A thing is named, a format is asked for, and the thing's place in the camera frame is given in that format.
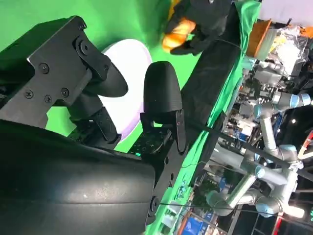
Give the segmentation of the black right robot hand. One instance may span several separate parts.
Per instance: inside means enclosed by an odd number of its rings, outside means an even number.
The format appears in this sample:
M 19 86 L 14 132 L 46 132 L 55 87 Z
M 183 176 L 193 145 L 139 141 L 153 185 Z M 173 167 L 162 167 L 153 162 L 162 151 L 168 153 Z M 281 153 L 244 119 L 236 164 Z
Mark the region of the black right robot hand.
M 79 16 L 40 23 L 0 53 L 0 232 L 139 235 L 187 154 L 178 78 L 145 74 L 143 132 L 128 153 L 100 97 L 128 85 Z

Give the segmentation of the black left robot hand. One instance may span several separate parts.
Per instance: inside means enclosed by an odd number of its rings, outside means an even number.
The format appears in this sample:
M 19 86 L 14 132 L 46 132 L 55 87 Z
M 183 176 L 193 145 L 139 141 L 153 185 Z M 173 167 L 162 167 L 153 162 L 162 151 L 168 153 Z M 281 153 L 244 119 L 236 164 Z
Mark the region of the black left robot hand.
M 226 27 L 230 0 L 181 0 L 165 28 L 163 49 L 172 55 L 198 55 Z

